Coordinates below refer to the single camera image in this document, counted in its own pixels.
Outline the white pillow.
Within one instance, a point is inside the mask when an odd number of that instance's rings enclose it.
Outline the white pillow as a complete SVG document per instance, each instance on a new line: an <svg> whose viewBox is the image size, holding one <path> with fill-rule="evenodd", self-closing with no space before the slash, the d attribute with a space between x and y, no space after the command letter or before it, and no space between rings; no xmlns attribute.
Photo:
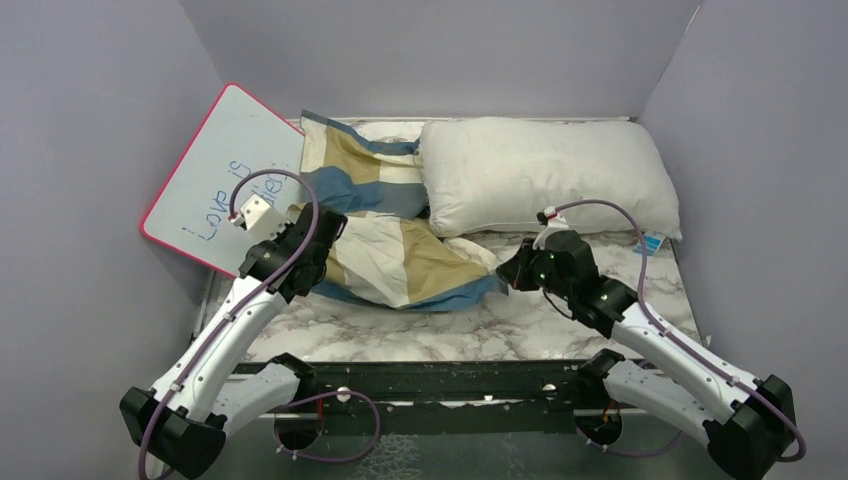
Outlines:
<svg viewBox="0 0 848 480"><path fill-rule="evenodd" d="M538 212L568 205L580 233L625 231L630 223L679 240L679 200L659 150L639 124L546 123L502 117L430 121L419 158L440 236L531 232Z"/></svg>

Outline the blue beige checked pillowcase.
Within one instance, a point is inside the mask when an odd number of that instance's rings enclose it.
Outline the blue beige checked pillowcase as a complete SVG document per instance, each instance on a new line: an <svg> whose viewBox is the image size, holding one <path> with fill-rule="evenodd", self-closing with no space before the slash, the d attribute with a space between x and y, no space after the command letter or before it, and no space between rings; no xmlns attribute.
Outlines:
<svg viewBox="0 0 848 480"><path fill-rule="evenodd" d="M506 293L493 252L430 228L420 125L349 124L305 110L300 128L302 178L322 206L347 218L315 293L429 312L470 309Z"/></svg>

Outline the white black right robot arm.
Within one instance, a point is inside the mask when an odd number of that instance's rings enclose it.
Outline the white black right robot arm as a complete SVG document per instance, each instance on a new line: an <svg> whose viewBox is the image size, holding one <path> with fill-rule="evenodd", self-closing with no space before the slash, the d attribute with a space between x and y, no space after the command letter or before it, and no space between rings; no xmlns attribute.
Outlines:
<svg viewBox="0 0 848 480"><path fill-rule="evenodd" d="M588 243L570 230L526 238L500 265L498 277L517 291L553 295L569 318L640 353L640 367L604 349L580 366L577 393L587 405L608 400L637 407L698 441L734 479L761 479L805 442L795 423L791 388L760 379L682 334L625 283L599 272Z"/></svg>

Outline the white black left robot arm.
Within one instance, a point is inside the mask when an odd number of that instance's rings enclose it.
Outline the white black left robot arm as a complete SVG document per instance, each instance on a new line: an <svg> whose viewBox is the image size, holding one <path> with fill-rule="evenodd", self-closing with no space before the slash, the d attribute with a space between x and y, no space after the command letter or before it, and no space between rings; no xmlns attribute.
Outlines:
<svg viewBox="0 0 848 480"><path fill-rule="evenodd" d="M310 368L285 354L251 378L228 385L232 371L274 316L296 297L306 296L326 274L326 263L347 224L344 214L307 203L290 222L276 209L250 207L236 217L254 232L271 228L252 245L212 321L186 352L152 386L131 387L119 411L140 449L138 474L146 479L147 460L165 470L197 479L221 454L228 436L268 409L306 408L313 401Z"/></svg>

